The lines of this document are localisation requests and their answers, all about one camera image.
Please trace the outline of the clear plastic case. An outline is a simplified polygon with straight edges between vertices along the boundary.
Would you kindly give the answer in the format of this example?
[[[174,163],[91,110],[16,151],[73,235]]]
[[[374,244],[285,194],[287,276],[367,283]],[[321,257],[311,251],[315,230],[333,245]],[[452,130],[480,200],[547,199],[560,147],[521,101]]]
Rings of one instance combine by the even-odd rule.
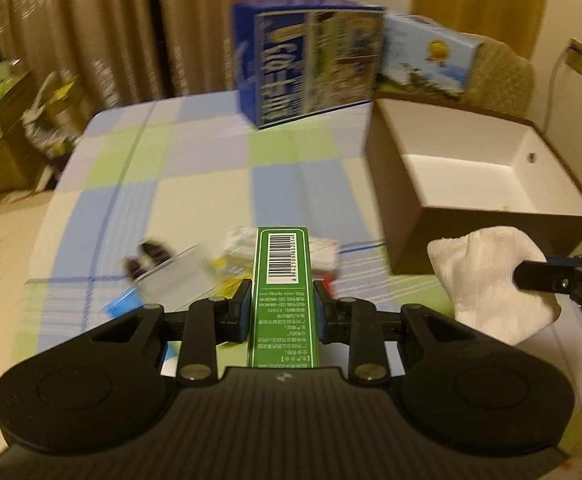
[[[145,304],[161,304],[165,312],[186,311],[195,300],[212,295],[219,285],[209,252],[192,246],[134,281]]]

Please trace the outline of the green cardboard box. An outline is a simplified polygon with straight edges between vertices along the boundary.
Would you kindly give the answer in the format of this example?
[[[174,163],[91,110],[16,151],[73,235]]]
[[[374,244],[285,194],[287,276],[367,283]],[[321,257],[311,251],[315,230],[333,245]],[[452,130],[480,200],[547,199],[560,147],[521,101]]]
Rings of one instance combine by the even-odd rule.
[[[257,230],[249,365],[319,365],[307,229],[267,226]]]

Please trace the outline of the white cloth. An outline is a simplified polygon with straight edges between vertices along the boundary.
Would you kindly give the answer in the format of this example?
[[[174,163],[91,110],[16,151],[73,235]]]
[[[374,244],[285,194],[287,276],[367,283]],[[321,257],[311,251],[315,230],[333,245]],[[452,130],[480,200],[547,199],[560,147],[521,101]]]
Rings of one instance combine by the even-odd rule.
[[[493,226],[427,246],[434,274],[452,300],[455,320],[515,346],[559,318],[561,308],[549,292],[528,292],[514,282],[523,261],[546,257],[526,233]]]

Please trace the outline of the white ointment box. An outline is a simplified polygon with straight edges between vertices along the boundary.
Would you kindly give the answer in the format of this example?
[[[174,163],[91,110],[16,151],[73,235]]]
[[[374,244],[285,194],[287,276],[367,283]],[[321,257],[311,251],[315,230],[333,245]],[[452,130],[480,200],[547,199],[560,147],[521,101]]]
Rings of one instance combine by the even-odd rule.
[[[233,266],[251,269],[254,263],[257,229],[251,226],[234,226],[225,236],[221,258]],[[312,274],[319,278],[334,278],[338,273],[340,243],[329,238],[308,239]]]

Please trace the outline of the blue white cream tube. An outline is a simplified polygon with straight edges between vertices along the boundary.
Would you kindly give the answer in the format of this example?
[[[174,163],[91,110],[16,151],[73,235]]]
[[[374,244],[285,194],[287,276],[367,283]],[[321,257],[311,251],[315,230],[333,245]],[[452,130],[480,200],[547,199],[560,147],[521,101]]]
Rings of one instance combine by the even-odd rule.
[[[134,287],[128,288],[103,307],[103,311],[110,318],[118,318],[128,312],[141,308],[144,302]]]

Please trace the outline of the dark purple scrunchie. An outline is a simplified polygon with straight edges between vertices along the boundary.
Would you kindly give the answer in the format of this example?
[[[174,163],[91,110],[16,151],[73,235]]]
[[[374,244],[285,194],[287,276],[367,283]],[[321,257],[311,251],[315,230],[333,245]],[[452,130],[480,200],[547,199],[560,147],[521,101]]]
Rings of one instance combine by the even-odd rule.
[[[138,245],[138,254],[123,258],[122,266],[125,278],[136,281],[144,274],[156,269],[175,257],[175,252],[169,246],[154,238],[146,238]]]

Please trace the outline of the red snack packet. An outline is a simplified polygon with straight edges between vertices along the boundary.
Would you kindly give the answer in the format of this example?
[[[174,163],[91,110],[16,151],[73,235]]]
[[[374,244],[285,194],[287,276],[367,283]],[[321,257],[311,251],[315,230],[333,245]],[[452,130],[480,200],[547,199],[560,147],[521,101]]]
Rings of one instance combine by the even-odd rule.
[[[326,292],[328,292],[328,294],[331,297],[334,296],[334,292],[333,292],[333,288],[332,288],[332,278],[330,275],[321,276],[320,278],[314,278],[314,282],[319,283],[321,286],[323,286],[323,289]]]

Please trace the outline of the yellow packet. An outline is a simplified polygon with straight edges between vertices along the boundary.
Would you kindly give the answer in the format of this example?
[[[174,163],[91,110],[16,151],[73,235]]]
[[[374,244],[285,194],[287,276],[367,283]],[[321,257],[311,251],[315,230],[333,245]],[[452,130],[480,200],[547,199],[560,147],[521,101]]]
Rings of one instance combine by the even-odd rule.
[[[252,277],[251,270],[242,266],[240,262],[235,263],[225,257],[216,258],[213,268],[218,278],[218,284],[214,288],[216,296],[232,297],[241,282]]]

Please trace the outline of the checkered bed sheet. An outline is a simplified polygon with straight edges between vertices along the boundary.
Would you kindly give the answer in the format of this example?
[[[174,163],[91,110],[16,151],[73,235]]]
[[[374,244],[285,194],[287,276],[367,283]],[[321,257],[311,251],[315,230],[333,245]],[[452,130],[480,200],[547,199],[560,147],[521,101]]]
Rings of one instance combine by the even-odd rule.
[[[217,258],[234,226],[338,240],[334,290],[451,314],[432,275],[393,275],[363,146],[368,105],[255,130],[229,92],[93,118],[56,191],[0,200],[0,375],[108,319],[146,237]]]

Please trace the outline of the brown storage box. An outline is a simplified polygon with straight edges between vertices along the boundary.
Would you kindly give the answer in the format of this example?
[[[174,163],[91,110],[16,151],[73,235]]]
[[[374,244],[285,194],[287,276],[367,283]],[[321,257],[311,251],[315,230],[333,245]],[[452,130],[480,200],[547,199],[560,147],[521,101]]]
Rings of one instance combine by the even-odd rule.
[[[582,242],[582,184],[533,122],[379,92],[364,154],[395,274],[429,274],[430,242],[492,226],[548,256]]]

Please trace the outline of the quilted beige chair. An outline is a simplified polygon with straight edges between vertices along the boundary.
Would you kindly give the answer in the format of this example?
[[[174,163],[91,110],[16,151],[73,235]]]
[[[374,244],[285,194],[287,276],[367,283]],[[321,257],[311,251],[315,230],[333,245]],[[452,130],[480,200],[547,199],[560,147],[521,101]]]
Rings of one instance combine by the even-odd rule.
[[[481,41],[472,65],[462,103],[515,117],[526,117],[533,98],[535,72],[504,42],[479,35]]]

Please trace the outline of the light blue milk box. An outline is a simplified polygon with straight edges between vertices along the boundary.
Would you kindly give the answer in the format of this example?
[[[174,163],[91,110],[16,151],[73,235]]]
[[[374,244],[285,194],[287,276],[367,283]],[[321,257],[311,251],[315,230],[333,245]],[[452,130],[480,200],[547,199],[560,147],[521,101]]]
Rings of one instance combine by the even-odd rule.
[[[467,87],[483,41],[430,18],[387,11],[377,74],[381,91],[458,98]]]

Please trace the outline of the cardboard boxes pile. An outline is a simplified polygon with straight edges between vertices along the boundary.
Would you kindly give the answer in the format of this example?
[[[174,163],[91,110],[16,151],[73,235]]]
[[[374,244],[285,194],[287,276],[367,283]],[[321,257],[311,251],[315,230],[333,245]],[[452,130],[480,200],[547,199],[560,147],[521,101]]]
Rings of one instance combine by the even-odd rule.
[[[47,170],[59,177],[88,119],[78,78],[36,84],[21,61],[0,58],[0,194],[36,188]]]

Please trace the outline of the blue milk carton box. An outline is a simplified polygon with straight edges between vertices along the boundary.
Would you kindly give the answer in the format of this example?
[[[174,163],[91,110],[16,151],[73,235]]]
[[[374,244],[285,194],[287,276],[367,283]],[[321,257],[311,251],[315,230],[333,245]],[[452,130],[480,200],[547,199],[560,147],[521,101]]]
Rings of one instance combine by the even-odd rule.
[[[356,0],[233,5],[240,112],[263,129],[370,100],[385,9]]]

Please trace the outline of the beige curtain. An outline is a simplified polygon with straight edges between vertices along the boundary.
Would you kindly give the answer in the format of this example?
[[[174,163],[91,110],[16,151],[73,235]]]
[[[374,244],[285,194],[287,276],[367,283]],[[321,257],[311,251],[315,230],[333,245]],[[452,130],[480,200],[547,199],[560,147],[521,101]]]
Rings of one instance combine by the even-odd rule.
[[[37,81],[77,78],[99,110],[227,90],[231,9],[248,0],[0,0],[0,55]],[[530,58],[546,0],[364,0],[428,16]]]

